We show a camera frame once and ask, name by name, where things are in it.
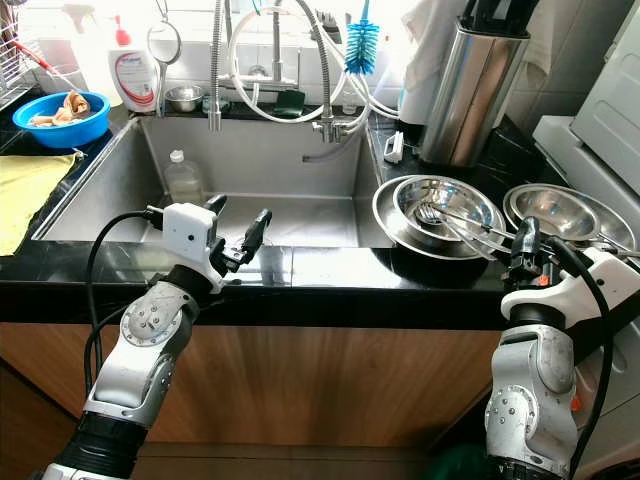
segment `white appliance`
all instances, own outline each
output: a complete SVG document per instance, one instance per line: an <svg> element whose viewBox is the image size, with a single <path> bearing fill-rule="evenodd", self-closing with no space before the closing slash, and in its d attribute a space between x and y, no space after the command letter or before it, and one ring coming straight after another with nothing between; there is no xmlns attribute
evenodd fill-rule
<svg viewBox="0 0 640 480"><path fill-rule="evenodd" d="M640 0L609 49L598 80L575 117L542 117L533 137L568 183L607 204L640 239ZM600 374L601 352L578 366L584 425ZM640 458L640 317L615 337L602 416L576 479Z"/></svg>

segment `bottle label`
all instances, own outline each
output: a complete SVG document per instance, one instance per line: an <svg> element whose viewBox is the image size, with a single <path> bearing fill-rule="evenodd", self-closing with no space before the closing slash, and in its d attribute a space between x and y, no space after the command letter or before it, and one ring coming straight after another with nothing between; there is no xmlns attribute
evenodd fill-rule
<svg viewBox="0 0 640 480"><path fill-rule="evenodd" d="M147 107L155 99L149 66L140 53L120 55L116 60L116 78L122 91L136 104Z"/></svg>

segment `sink basin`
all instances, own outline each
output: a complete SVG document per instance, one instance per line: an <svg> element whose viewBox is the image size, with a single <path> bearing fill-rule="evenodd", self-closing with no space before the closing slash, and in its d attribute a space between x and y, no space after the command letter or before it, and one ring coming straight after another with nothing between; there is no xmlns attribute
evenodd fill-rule
<svg viewBox="0 0 640 480"><path fill-rule="evenodd" d="M161 172L184 150L202 172L207 196L225 193L218 235L241 242L262 208L273 212L266 245L387 247L371 199L378 187L368 136L341 145L320 141L308 124L225 120L212 133L203 119L137 117L111 141L35 232L35 240L92 241L116 215L171 203ZM111 241L158 242L161 232L131 219Z"/></svg>

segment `black countertop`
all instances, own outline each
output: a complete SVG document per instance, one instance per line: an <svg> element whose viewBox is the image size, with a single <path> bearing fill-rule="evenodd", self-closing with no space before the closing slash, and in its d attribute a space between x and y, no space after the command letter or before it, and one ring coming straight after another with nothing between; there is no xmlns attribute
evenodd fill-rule
<svg viewBox="0 0 640 480"><path fill-rule="evenodd" d="M16 134L2 113L0 132L5 147L0 154L70 152L46 149L30 134ZM84 158L34 216L16 254L0 257L0 296L6 321L86 322L82 289L91 244L30 238L128 116L122 107L113 109L109 131L91 144L78 147ZM479 164L464 170L427 165L413 155L411 147L404 149L400 164L385 162L384 142L395 128L394 121L382 117L369 120L382 181L409 174L450 176L475 186L498 206L507 190L516 185L563 183L508 118L492 133ZM483 259L448 262L402 247L265 246L249 265L228 275L223 295L211 299L215 308L203 312L199 323L502 329L504 319L498 306L503 286L499 278L506 259L500 258L493 263ZM171 265L169 255L155 245L103 244L94 270L101 311L110 311L141 295L154 275L166 273Z"/></svg>

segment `green sponge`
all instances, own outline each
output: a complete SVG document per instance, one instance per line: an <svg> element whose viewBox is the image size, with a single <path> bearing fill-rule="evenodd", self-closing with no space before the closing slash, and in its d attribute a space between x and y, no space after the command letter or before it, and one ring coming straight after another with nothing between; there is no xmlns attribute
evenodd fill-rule
<svg viewBox="0 0 640 480"><path fill-rule="evenodd" d="M273 114L282 118L298 118L304 109L304 92L285 90L278 92Z"/></svg>

